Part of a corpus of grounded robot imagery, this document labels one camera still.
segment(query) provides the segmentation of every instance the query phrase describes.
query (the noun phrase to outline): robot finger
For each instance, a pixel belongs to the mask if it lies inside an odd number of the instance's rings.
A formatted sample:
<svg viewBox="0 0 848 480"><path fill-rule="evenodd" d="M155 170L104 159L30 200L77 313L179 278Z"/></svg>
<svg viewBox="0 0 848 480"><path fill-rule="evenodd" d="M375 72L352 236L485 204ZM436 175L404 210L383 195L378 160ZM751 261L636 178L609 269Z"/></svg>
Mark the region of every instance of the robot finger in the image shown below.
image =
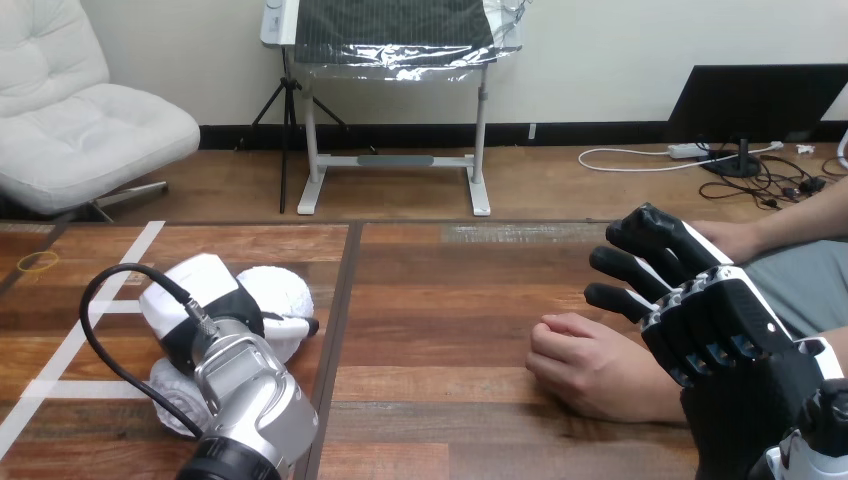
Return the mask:
<svg viewBox="0 0 848 480"><path fill-rule="evenodd" d="M682 304L666 307L660 312L659 324L655 328L662 332L675 358L686 364L693 380L697 380L698 377L712 375L715 365L695 341L687 322L689 313Z"/></svg>
<svg viewBox="0 0 848 480"><path fill-rule="evenodd" d="M656 302L672 288L644 260L609 247L597 247L589 257L595 270L630 284L649 302Z"/></svg>
<svg viewBox="0 0 848 480"><path fill-rule="evenodd" d="M686 361L677 356L669 347L669 343L660 328L659 313L654 312L645 317L642 322L642 340L657 363L681 387L692 387L693 377L700 376Z"/></svg>
<svg viewBox="0 0 848 480"><path fill-rule="evenodd" d="M633 323L659 308L635 292L603 283L590 284L583 296L589 305L624 315Z"/></svg>
<svg viewBox="0 0 848 480"><path fill-rule="evenodd" d="M671 249L690 272L733 264L727 255L692 226L650 203L634 210L621 221L621 227L651 245Z"/></svg>
<svg viewBox="0 0 848 480"><path fill-rule="evenodd" d="M714 371L733 367L736 360L741 358L731 354L734 350L728 345L728 339L714 325L708 302L702 292L690 292L690 283L684 286L684 294L676 313L662 321L670 322L673 330L675 324L684 325L695 344L695 351L700 353L700 359Z"/></svg>
<svg viewBox="0 0 848 480"><path fill-rule="evenodd" d="M669 285L680 285L698 273L684 268L680 260L667 248L651 244L626 230L621 220L616 220L607 227L606 237L614 246L645 259Z"/></svg>

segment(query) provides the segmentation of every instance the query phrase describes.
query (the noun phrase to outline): gray shorts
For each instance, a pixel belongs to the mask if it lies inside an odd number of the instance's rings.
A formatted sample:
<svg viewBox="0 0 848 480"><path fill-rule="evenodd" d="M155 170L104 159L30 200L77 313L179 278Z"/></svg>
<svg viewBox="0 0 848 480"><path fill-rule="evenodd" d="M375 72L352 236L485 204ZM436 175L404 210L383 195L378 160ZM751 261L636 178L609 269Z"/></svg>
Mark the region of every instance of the gray shorts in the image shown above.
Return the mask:
<svg viewBox="0 0 848 480"><path fill-rule="evenodd" d="M848 325L848 243L821 240L778 250L744 269L798 338Z"/></svg>

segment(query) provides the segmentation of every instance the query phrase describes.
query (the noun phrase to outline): black cable bundle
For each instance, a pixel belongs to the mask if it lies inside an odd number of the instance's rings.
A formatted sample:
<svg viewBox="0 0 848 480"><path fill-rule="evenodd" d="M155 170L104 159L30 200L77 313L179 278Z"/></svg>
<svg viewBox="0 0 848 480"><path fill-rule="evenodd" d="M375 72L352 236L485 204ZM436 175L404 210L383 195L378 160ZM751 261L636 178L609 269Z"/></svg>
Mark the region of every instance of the black cable bundle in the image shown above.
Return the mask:
<svg viewBox="0 0 848 480"><path fill-rule="evenodd" d="M834 172L832 170L828 170L827 166L830 165L830 162L837 161L837 160L839 160L839 157L828 158L827 160L825 160L824 164L822 164L822 172L824 172L825 175L827 175L829 177L836 178L836 179L848 176L848 173L839 173L839 172Z"/></svg>
<svg viewBox="0 0 848 480"><path fill-rule="evenodd" d="M82 294L79 316L82 331L85 333L85 338L88 339L89 345L91 345L91 348L97 356L100 357L100 359L103 360L103 363L109 366L115 374L126 380L130 385L141 390L145 395L153 399L154 402L161 405L162 408L167 410L168 413L173 415L174 418L185 425L185 427L188 428L195 437L200 438L203 436L203 430L201 430L200 427L192 422L190 418L188 418L180 411L180 409L175 407L173 403L169 402L168 399L163 397L159 392L135 378L130 372L124 370L124 368L121 367L108 352L106 352L106 349L103 348L103 345L99 340L97 340L97 336L94 334L94 329L91 327L91 319L88 317L89 305L91 304L91 300L94 298L94 294L107 278L115 275L116 273L127 271L139 272L147 275L151 280L161 285L166 292L170 293L182 305L186 305L189 301L191 301L191 295L184 288L177 285L176 282L156 269L138 263L122 263L120 265L109 267L94 277L94 279L92 279L88 284L88 287L86 287L85 292Z"/></svg>
<svg viewBox="0 0 848 480"><path fill-rule="evenodd" d="M703 144L698 144L698 146L708 152L709 155L718 155L718 152L721 152L724 148L724 145L722 145L718 150L709 150ZM768 168L769 162L788 165L796 170L798 175L786 176L772 173ZM736 195L750 195L760 210L781 210L780 203L778 202L798 203L803 198L810 197L821 191L828 180L835 181L833 177L845 176L845 174L836 174L827 171L825 168L828 162L825 162L822 166L822 170L827 176L813 176L789 160L774 155L760 155L760 173L750 178L741 179L743 184L733 182L728 177L719 175L721 181L707 182L701 185L698 193L708 200L718 200ZM707 189L715 188L729 188L735 191L724 195L706 193Z"/></svg>

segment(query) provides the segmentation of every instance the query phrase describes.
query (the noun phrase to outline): wooden table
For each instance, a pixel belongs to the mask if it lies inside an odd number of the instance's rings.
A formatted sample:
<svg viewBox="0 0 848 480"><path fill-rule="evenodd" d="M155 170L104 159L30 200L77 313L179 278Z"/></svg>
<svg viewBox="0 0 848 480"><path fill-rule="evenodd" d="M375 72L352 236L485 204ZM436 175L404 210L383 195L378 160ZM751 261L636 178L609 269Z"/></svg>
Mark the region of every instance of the wooden table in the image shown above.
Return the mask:
<svg viewBox="0 0 848 480"><path fill-rule="evenodd" d="M162 270L209 252L234 274L277 265L305 278L322 328L288 366L322 431L295 478L692 478L686 429L574 416L524 369L530 329L545 313L576 311L638 338L582 298L603 278L587 259L604 228L151 222L54 231L59 263L0 294L0 478L169 479L191 455L193 443L165 433L151 402L127 393L74 331L85 285L128 251ZM0 252L14 242L0 229ZM141 378L163 356L135 313L146 285L130 276L96 327Z"/></svg>

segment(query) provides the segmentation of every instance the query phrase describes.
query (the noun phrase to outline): white wall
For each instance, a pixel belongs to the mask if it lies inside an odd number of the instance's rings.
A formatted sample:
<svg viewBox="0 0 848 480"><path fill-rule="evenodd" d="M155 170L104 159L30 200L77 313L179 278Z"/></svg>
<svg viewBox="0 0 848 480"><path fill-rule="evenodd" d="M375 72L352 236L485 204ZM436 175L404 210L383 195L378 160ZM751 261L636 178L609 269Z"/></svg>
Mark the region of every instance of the white wall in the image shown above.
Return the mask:
<svg viewBox="0 0 848 480"><path fill-rule="evenodd" d="M259 42L263 0L82 4L112 81L200 124L250 123L282 74ZM665 120L695 64L844 61L846 0L535 0L524 50L490 69L489 120ZM475 88L323 80L315 91L349 123L470 123ZM848 91L825 119L848 119ZM265 121L281 120L278 104Z"/></svg>

